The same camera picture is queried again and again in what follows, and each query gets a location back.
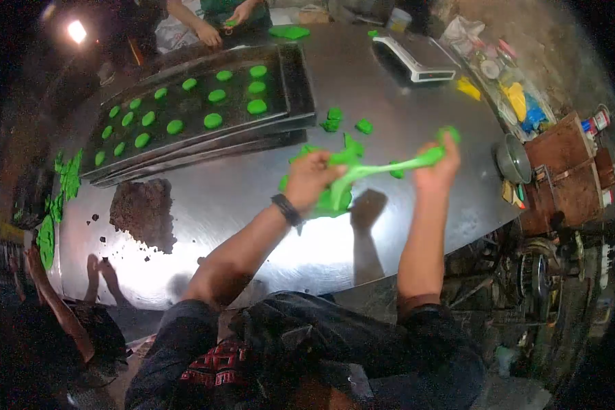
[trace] black bracelet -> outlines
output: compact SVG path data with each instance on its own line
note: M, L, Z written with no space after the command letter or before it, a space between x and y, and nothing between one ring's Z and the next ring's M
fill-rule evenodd
M303 219L296 208L294 208L294 205L282 193L272 196L271 202L280 208L280 212L282 212L291 226L299 226L303 223Z

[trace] plastic container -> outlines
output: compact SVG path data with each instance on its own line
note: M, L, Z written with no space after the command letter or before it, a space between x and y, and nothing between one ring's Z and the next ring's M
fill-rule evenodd
M412 22L412 17L410 14L397 8L392 9L392 14L389 18L390 19L387 21L386 27L399 33L404 32Z

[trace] stainless steel table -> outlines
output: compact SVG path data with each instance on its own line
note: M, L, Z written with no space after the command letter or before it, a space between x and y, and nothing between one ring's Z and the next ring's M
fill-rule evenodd
M310 37L301 42L312 73L319 119L329 107L341 107L340 130L352 131L365 144L364 162L405 160L443 125L459 129L462 167L449 203L446 252L518 216L519 210L501 198L491 149L504 133L488 103L457 91L454 82L398 86L374 57L365 27L320 24L310 29ZM73 114L75 121L90 123L98 103L97 98L88 101ZM354 131L361 118L373 123L372 135ZM80 146L91 131L86 127L73 127ZM315 127L307 135L311 144L332 151L343 147L341 133L327 134ZM115 187L99 189L84 181L77 199L64 208L51 282L66 297L82 299L88 285L87 257L108 257L123 295L133 306L166 309L177 301L196 271L197 258L206 256L269 205L280 178L287 173L289 158L298 150L293 146L225 158L153 176L167 179L172 186L173 234L178 241L170 255L147 249L130 234L115 232L109 224ZM372 202L386 201L370 235L364 229L354 230L349 214L311 220L300 234L292 229L234 305L251 304L281 290L314 295L341 291L396 274L414 203L410 178L375 175L361 180L353 188L354 201L365 192ZM93 214L99 215L98 221L87 225ZM101 236L105 243L99 241ZM98 295L101 303L115 304L102 277Z

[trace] metal bowl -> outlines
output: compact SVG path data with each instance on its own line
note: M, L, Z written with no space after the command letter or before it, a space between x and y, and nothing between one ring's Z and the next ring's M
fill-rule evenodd
M496 164L504 178L514 184L531 181L531 162L524 145L512 134L506 134L496 147Z

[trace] black baking tray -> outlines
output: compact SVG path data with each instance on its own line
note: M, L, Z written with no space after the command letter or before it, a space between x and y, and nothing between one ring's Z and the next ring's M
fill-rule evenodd
M193 144L286 117L290 102L279 47L248 47L188 61L148 77L103 103L98 125L84 150L81 176L95 180ZM267 88L261 95L268 110L252 115L247 112L246 104L260 95L248 94L248 84L253 81L248 70L260 64L268 69L263 78ZM229 81L221 82L216 79L216 73L221 70L230 70L234 75ZM181 87L187 78L198 80L197 86L190 92ZM166 87L168 94L160 102L153 95L161 87ZM210 103L207 99L209 92L219 88L226 92L226 99L216 104ZM135 98L141 99L141 105L133 110L135 118L132 124L123 127L121 120L130 111L129 104ZM121 110L114 119L110 119L109 111L116 105ZM144 127L141 118L148 111L155 111L156 120ZM213 131L203 125L205 115L212 112L223 117L223 125ZM185 123L184 130L178 135L166 132L166 125L172 119L181 119ZM107 125L112 125L114 131L103 140L101 134ZM135 148L134 140L143 132L148 133L151 140L145 148ZM126 147L121 157L115 157L113 151L120 142L125 142ZM100 150L106 152L106 159L103 165L96 168L94 158Z
M248 142L238 143L235 145L217 148L214 150L208 150L205 152L198 152L192 155L185 155L179 158L164 161L162 163L150 164L146 167L133 169L127 173L121 173L118 175L110 176L108 178L103 178L100 181L92 181L92 184L99 188L107 188L109 186L120 184L121 182L154 175L163 170L170 170L209 160L217 160L224 157L231 157L234 155L245 155L251 152L271 150L274 148L282 148L284 146L302 144L306 141L307 137L305 134L305 130L293 130L285 133L267 135L264 138L257 138Z
M302 47L297 43L283 45L283 67L287 78L287 95L290 101L290 112L286 118L276 119L270 123L257 124L243 131L230 135L223 135L205 142L197 143L186 148L179 149L166 155L148 160L144 163L133 165L129 168L101 176L91 181L92 185L106 187L113 185L113 181L119 182L137 178L139 175L150 172L161 172L169 167L175 167L180 158L205 154L211 150L223 152L230 145L247 144L257 139L264 138L267 134L281 134L286 131L300 130L313 127L316 124L316 104L313 98L312 83L305 65Z

